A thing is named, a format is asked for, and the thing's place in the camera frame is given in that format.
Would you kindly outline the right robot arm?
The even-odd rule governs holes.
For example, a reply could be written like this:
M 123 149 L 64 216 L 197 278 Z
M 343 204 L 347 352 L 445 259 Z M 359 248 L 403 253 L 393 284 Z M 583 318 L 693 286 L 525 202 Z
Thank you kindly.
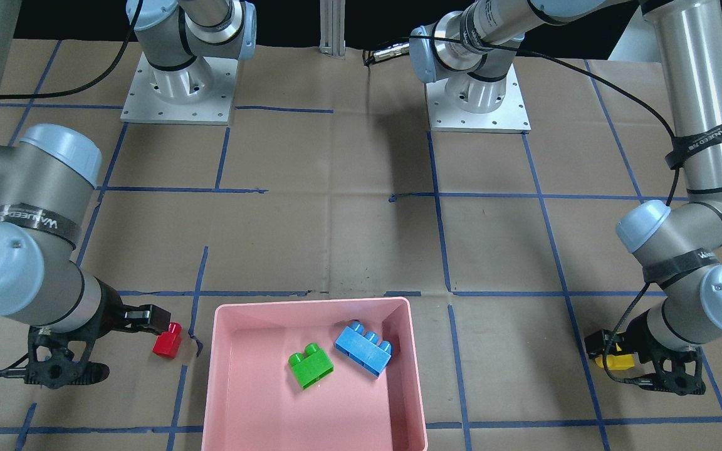
M 0 1 L 0 86 L 20 5 Z M 238 61 L 255 50 L 255 6 L 128 1 L 126 13 L 143 55 L 121 119 L 229 123 Z M 104 381 L 108 366 L 90 356 L 110 331 L 155 334 L 155 354 L 177 354 L 180 326 L 168 311 L 123 304 L 71 261 L 101 163 L 88 137 L 60 125 L 32 126 L 16 146 L 0 146 L 0 317 L 29 326 L 28 352 L 0 378 L 50 389 Z

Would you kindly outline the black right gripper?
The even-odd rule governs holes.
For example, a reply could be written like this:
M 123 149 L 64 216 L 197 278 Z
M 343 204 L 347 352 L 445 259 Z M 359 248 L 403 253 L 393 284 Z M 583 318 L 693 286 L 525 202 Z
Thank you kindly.
M 91 361 L 97 339 L 110 331 L 149 332 L 160 336 L 169 330 L 171 313 L 154 304 L 124 306 L 111 286 L 97 280 L 100 306 L 81 328 L 70 332 L 41 334 L 32 326 L 28 334 L 27 385 L 57 389 L 67 385 L 87 386 L 108 379 L 110 369 Z

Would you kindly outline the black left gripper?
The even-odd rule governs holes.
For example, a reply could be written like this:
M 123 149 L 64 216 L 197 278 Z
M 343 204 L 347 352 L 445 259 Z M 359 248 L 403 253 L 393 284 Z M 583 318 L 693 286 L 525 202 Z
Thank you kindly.
M 584 339 L 587 359 L 604 356 L 607 345 L 609 356 L 636 354 L 640 363 L 651 363 L 653 371 L 632 378 L 639 387 L 648 391 L 672 392 L 678 396 L 702 395 L 706 391 L 703 374 L 703 351 L 699 346 L 688 346 L 684 351 L 671 350 L 662 345 L 650 332 L 648 313 L 639 315 L 629 323 L 627 331 L 619 334 L 609 330 L 596 331 Z

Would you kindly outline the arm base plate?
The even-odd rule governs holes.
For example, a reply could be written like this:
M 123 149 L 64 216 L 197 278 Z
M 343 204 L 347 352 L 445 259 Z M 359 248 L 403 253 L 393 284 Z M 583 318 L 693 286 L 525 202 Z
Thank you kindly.
M 238 60 L 198 57 L 161 71 L 141 55 L 120 119 L 148 125 L 229 125 Z
M 499 81 L 453 75 L 428 83 L 425 94 L 434 132 L 524 133 L 532 129 L 514 66 Z

